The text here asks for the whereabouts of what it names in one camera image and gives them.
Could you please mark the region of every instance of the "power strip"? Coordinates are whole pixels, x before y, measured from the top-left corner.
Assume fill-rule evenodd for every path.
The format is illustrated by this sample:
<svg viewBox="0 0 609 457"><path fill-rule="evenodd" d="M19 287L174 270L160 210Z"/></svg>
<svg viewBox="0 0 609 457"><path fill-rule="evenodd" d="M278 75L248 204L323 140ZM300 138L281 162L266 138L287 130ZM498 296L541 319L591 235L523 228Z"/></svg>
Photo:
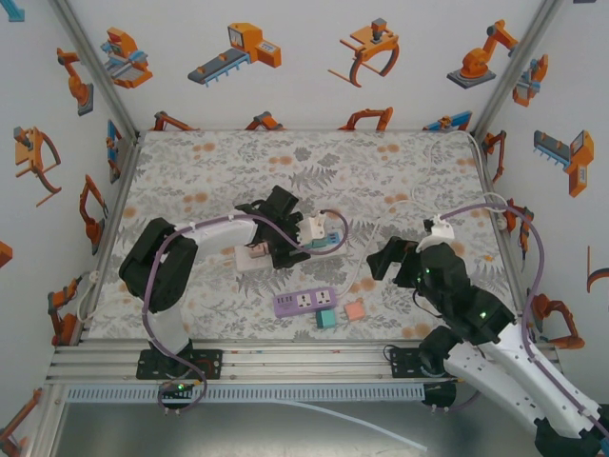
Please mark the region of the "power strip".
<svg viewBox="0 0 609 457"><path fill-rule="evenodd" d="M343 239L343 231L333 229L328 233L326 241L328 246L311 248L310 250L324 251L328 250L332 244L338 244ZM339 257L347 254L346 243L343 244L339 249L327 255L311 255L311 258L301 262L302 264L319 262L321 260L331 259L333 257ZM257 269L273 268L273 259L270 255L258 257L252 259L249 256L249 248L246 246L235 247L235 268L239 273L245 273L248 271L255 271Z"/></svg>
<svg viewBox="0 0 609 457"><path fill-rule="evenodd" d="M333 288L310 288L299 292L285 293L273 298L277 318L297 316L308 312L332 309L338 305Z"/></svg>

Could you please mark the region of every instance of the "white cable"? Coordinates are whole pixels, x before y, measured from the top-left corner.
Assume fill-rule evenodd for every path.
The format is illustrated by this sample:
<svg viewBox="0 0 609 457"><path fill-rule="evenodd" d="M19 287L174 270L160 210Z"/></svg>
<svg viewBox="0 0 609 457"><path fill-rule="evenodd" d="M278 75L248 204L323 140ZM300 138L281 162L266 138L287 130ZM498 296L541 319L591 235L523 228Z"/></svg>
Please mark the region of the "white cable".
<svg viewBox="0 0 609 457"><path fill-rule="evenodd" d="M289 407L303 407L305 409L312 409L313 411L317 411L317 412L322 412L323 414L329 414L330 416L334 416L334 417L338 417L340 419L345 419L346 421L352 422L354 424L358 424L360 426L364 426L364 427L368 427L371 428L375 431L378 431L380 433L382 433L383 435L386 435L390 438L393 438L394 440L398 440L402 443L404 443L405 445L409 445L412 446L418 450L421 450L423 452L427 452L427 447L423 446L415 441L409 440L407 438L404 438L401 435L398 435L397 433L394 433L392 431L389 431L385 428L379 427L379 426L375 426L374 424L370 424L369 422L363 421L362 419L358 419L356 417L351 417L351 416L347 416L346 414L341 414L340 412L336 412L333 411L332 409L326 409L325 407L317 407L314 405L309 405L307 403L298 403L298 402L288 402L288 401L282 401L282 400L274 400L271 401L269 403L273 403L276 405L286 405Z"/></svg>
<svg viewBox="0 0 609 457"><path fill-rule="evenodd" d="M434 142L433 145L431 145L431 148L429 149L429 154L427 155L428 157L428 167L427 167L427 172L425 174L422 174L421 176L419 176L419 178L417 179L417 181L415 181L414 186L410 189L410 199L409 200L399 200L395 203L393 203L392 205L390 205L383 213L383 215L381 215L378 219L377 222L374 226L374 228L372 229L372 233L370 234L370 238L368 239L368 242L366 243L365 247L363 248L362 251L362 255L360 256L360 258L358 259L358 263L355 266L355 269L353 270L353 273L351 274L351 279L349 279L347 286L344 288L344 290L338 294L338 298L341 299L343 297L346 296L346 294L349 292L349 290L351 289L351 287L353 286L353 283L355 283L357 277L358 277L358 273L360 272L360 268L362 267L362 263L363 263L363 259L365 258L366 254L368 253L368 250L370 249L370 246L372 245L372 243L374 242L374 237L377 234L377 231L379 231L379 227L381 226L381 222L383 221L384 217L386 217L387 213L393 209L394 207L396 207L397 205L403 204L403 203L412 203L413 205L416 205L417 207L419 207L420 209L422 209L423 211L426 212L430 212L432 214L441 214L441 213L447 213L447 212L451 212L455 209L459 209L462 207L466 207L469 205L472 205L474 203L476 203L478 201L478 198L476 200L472 200L466 203L461 203L458 207L452 208L452 209L432 209L432 208L428 208L426 207L424 204L416 201L414 199L414 189L419 185L419 183L421 181L423 181L430 173L431 168L432 168L432 161L431 161L431 152L433 150L434 147L436 147L437 144L439 144L441 141L444 141L444 139L450 135L454 135L455 133L459 133L459 134L464 134L467 136L467 139L474 144L474 148L476 150L476 153L478 154L478 158L481 162L482 165L482 157L481 157L481 151L480 151L480 147L478 146L478 143L476 143L476 141L474 140L474 138L467 133L466 131L463 130L455 130L455 131L450 131L448 133L446 133L445 135L442 136L442 138L439 138L438 140L436 140ZM503 203L504 205L507 205L507 201L505 201L505 199L499 195L498 193L495 192L485 192L481 195L481 197L485 197L485 196L493 196L495 198L497 198L498 200L500 200L501 203ZM490 212L495 212L495 213L503 213L502 209L491 209L491 208L487 208L488 211Z"/></svg>
<svg viewBox="0 0 609 457"><path fill-rule="evenodd" d="M95 314L97 314L97 312L101 308L103 308L103 307L98 307L95 311L89 313L88 316L85 318L83 318L83 315L81 314L83 303L85 303L85 299L88 297L88 294L93 290L93 288L95 287L95 285L98 282L99 282L99 271L97 271L97 270L92 271L90 273L90 275L88 276L87 290L85 290L85 293L83 293L81 295L81 297L78 300L78 303L76 304L76 319L78 319L80 322L86 322L87 320L91 319L93 316L95 316Z"/></svg>
<svg viewBox="0 0 609 457"><path fill-rule="evenodd" d="M410 188L410 200L412 200L414 202L414 204L417 205L420 209L423 209L423 210L429 211L429 212L433 212L433 213L443 213L443 212L451 212L451 211L454 211L456 209L459 209L459 208L471 205L473 203L476 203L476 200L472 200L471 202L462 203L458 207L455 207L455 208L450 208L450 209L432 209L432 208L426 207L422 203L417 202L416 199L415 199L415 196L414 196L415 190L417 189L417 187L421 184L422 181L424 181L429 176L429 173L431 172L431 169L433 168L433 162L431 160L431 154L433 152L434 147L436 147L436 145L438 145L439 143L444 141L449 136L454 136L456 134L458 134L458 135L465 135L465 137L467 137L467 140L474 145L474 150L476 151L476 154L478 155L478 161L480 162L481 166L483 166L483 164L484 164L484 162L482 161L482 151L480 150L480 146L478 146L478 143L472 137L472 135L470 135L466 131L464 131L464 130L449 131L448 133L444 134L441 138L438 138L431 145L431 148L429 148L429 153L427 154L427 170L426 170L426 172L424 174L422 174L421 176L419 176L419 178L417 178L415 183ZM487 196L487 195L498 198L504 205L507 206L507 202L505 201L505 199L501 195L499 195L498 193L495 193L495 192L485 192L481 196L484 197L484 196ZM501 209L491 209L491 208L489 208L487 210L490 211L490 212L496 212L496 213L502 213L503 212Z"/></svg>

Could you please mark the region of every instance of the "metal frame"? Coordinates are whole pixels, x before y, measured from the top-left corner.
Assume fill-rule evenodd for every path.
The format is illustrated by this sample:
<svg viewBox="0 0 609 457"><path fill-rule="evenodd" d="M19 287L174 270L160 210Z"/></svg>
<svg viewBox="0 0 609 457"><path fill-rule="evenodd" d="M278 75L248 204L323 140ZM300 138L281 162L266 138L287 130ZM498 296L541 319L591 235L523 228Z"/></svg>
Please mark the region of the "metal frame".
<svg viewBox="0 0 609 457"><path fill-rule="evenodd" d="M482 111L480 120L476 125L475 138L481 143L491 127L495 117L506 100L511 100L510 93L518 83L523 69L528 68L529 60L535 47L539 44L543 34L548 29L564 0L543 0L538 8L529 28L518 43L510 63L503 72L497 88L491 95L486 107Z"/></svg>
<svg viewBox="0 0 609 457"><path fill-rule="evenodd" d="M138 136L128 111L122 104L113 84L106 74L102 62L88 40L82 26L70 7L69 0L49 0L59 21L72 40L91 77L110 109L116 122L128 139L129 149L120 190L107 235L102 241L98 265L101 280L93 290L87 303L91 311L99 299L104 282L108 259L118 231L123 208L137 165L140 147L135 143ZM519 48L512 58L496 91L485 107L476 126L476 140L480 144L483 136L501 109L503 102L516 85L532 50L556 15L563 0L543 0ZM492 191L490 173L476 157L476 166L484 191ZM508 238L498 230L496 216L492 217L501 257L516 307L522 309L525 289L517 274ZM55 350L43 398L27 423L29 443L24 457L54 455L67 411L69 388L82 385L150 385L153 381L135 379L139 353L147 348L145 340L92 340L82 325L76 329L71 342L74 346ZM214 385L277 385L277 384L378 384L395 382L389 363L383 358L387 344L415 348L420 341L365 341L365 342L294 342L294 341L194 341L195 348L220 348L225 351L223 374L220 380L210 381ZM538 345L548 359L560 369L556 349L552 345ZM405 383L420 383L420 379L404 379Z"/></svg>
<svg viewBox="0 0 609 457"><path fill-rule="evenodd" d="M116 93L114 84L108 76L104 64L102 64L95 48L88 40L85 30L80 25L69 1L49 0L49 3L55 11L57 19L68 34L70 41L76 47L78 57L80 57L81 62L91 74L95 86L102 92L112 114L116 117L115 123L120 126L119 130L130 143L134 143L137 138L137 128L135 128L131 116L119 98L118 93Z"/></svg>

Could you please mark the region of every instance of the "purple power strip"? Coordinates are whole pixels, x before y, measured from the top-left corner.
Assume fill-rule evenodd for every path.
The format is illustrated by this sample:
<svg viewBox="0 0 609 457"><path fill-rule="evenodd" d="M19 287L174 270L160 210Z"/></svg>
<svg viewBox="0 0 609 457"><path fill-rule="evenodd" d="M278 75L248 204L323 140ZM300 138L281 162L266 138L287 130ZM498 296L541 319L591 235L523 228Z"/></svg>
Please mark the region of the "purple power strip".
<svg viewBox="0 0 609 457"><path fill-rule="evenodd" d="M278 318L331 309L337 305L336 292L333 288L310 288L273 298L275 316Z"/></svg>

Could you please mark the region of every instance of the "teal block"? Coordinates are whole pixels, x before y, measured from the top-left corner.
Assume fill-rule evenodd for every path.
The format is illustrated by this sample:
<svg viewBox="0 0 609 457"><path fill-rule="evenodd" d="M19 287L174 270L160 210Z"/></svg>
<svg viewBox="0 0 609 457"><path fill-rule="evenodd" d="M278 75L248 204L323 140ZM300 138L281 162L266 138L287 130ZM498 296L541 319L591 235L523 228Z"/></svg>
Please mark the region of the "teal block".
<svg viewBox="0 0 609 457"><path fill-rule="evenodd" d="M336 327L336 313L334 309L324 309L315 313L317 320L317 328L333 328Z"/></svg>

